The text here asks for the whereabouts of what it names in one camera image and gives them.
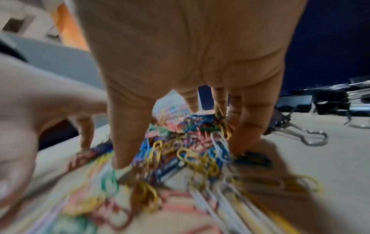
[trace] desk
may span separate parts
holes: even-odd
[[[356,118],[366,123],[368,118]],[[326,188],[323,194],[309,199],[282,199],[272,196],[259,197],[268,207],[289,220],[302,233],[307,234],[364,234],[370,230],[370,148],[367,146],[370,130],[344,126],[345,117],[318,116],[296,113],[292,123],[312,130],[323,130],[329,135],[325,146],[312,147],[298,139],[274,133],[263,137],[258,150],[264,152],[274,163],[274,173],[307,174],[318,179]],[[107,138],[108,125],[96,129],[93,144]],[[71,155],[79,151],[79,137],[41,151],[32,187],[44,183],[51,177],[63,173]],[[248,168],[250,172],[257,169]],[[168,186],[182,188],[182,177],[187,170],[180,171],[168,182]],[[63,193],[58,188],[54,195]],[[208,222],[198,217],[177,214],[150,214],[140,217],[125,231],[131,233],[181,233],[191,224]],[[4,233],[14,233],[8,229]]]

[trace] table surface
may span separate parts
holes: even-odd
[[[354,121],[368,123],[369,119],[354,118]],[[368,215],[370,213],[370,148],[366,145],[370,130],[344,126],[346,118],[340,116],[295,113],[291,122],[307,129],[327,132],[329,143],[325,146],[306,146],[297,138],[273,133],[263,137],[257,150],[265,153],[273,161],[274,167],[269,173],[311,175],[324,185],[326,191],[304,200],[272,196],[259,198],[302,233],[368,233],[370,230]],[[96,129],[93,145],[107,139],[108,134],[108,125]],[[79,151],[79,140],[78,136],[40,151],[37,156],[36,172],[28,191],[62,174],[71,155]],[[243,171],[261,173],[261,169],[251,167]],[[184,173],[186,171],[175,175],[167,185],[175,189],[183,189],[181,181]],[[68,183],[63,189],[68,187],[72,189]],[[200,220],[191,216],[184,218],[170,215],[163,218],[152,215],[137,221],[125,233],[146,233],[155,229],[160,232],[163,228],[161,222],[167,227],[174,226],[173,230],[169,228],[169,232],[161,233],[174,233],[177,230],[175,227],[199,223]],[[143,223],[151,228],[143,228]]]

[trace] hand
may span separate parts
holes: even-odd
[[[236,126],[239,154],[267,128],[284,57],[306,0],[69,0],[97,60],[109,99],[115,168],[138,152],[155,101],[171,89],[198,110],[212,87],[215,109]]]
[[[93,114],[106,113],[104,91],[39,70],[0,54],[0,208],[16,202],[35,170],[38,138],[68,118],[82,135],[94,136]]]

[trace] dark blue background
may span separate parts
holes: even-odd
[[[370,74],[370,0],[311,0],[286,55],[282,94]],[[209,87],[199,88],[204,109]]]

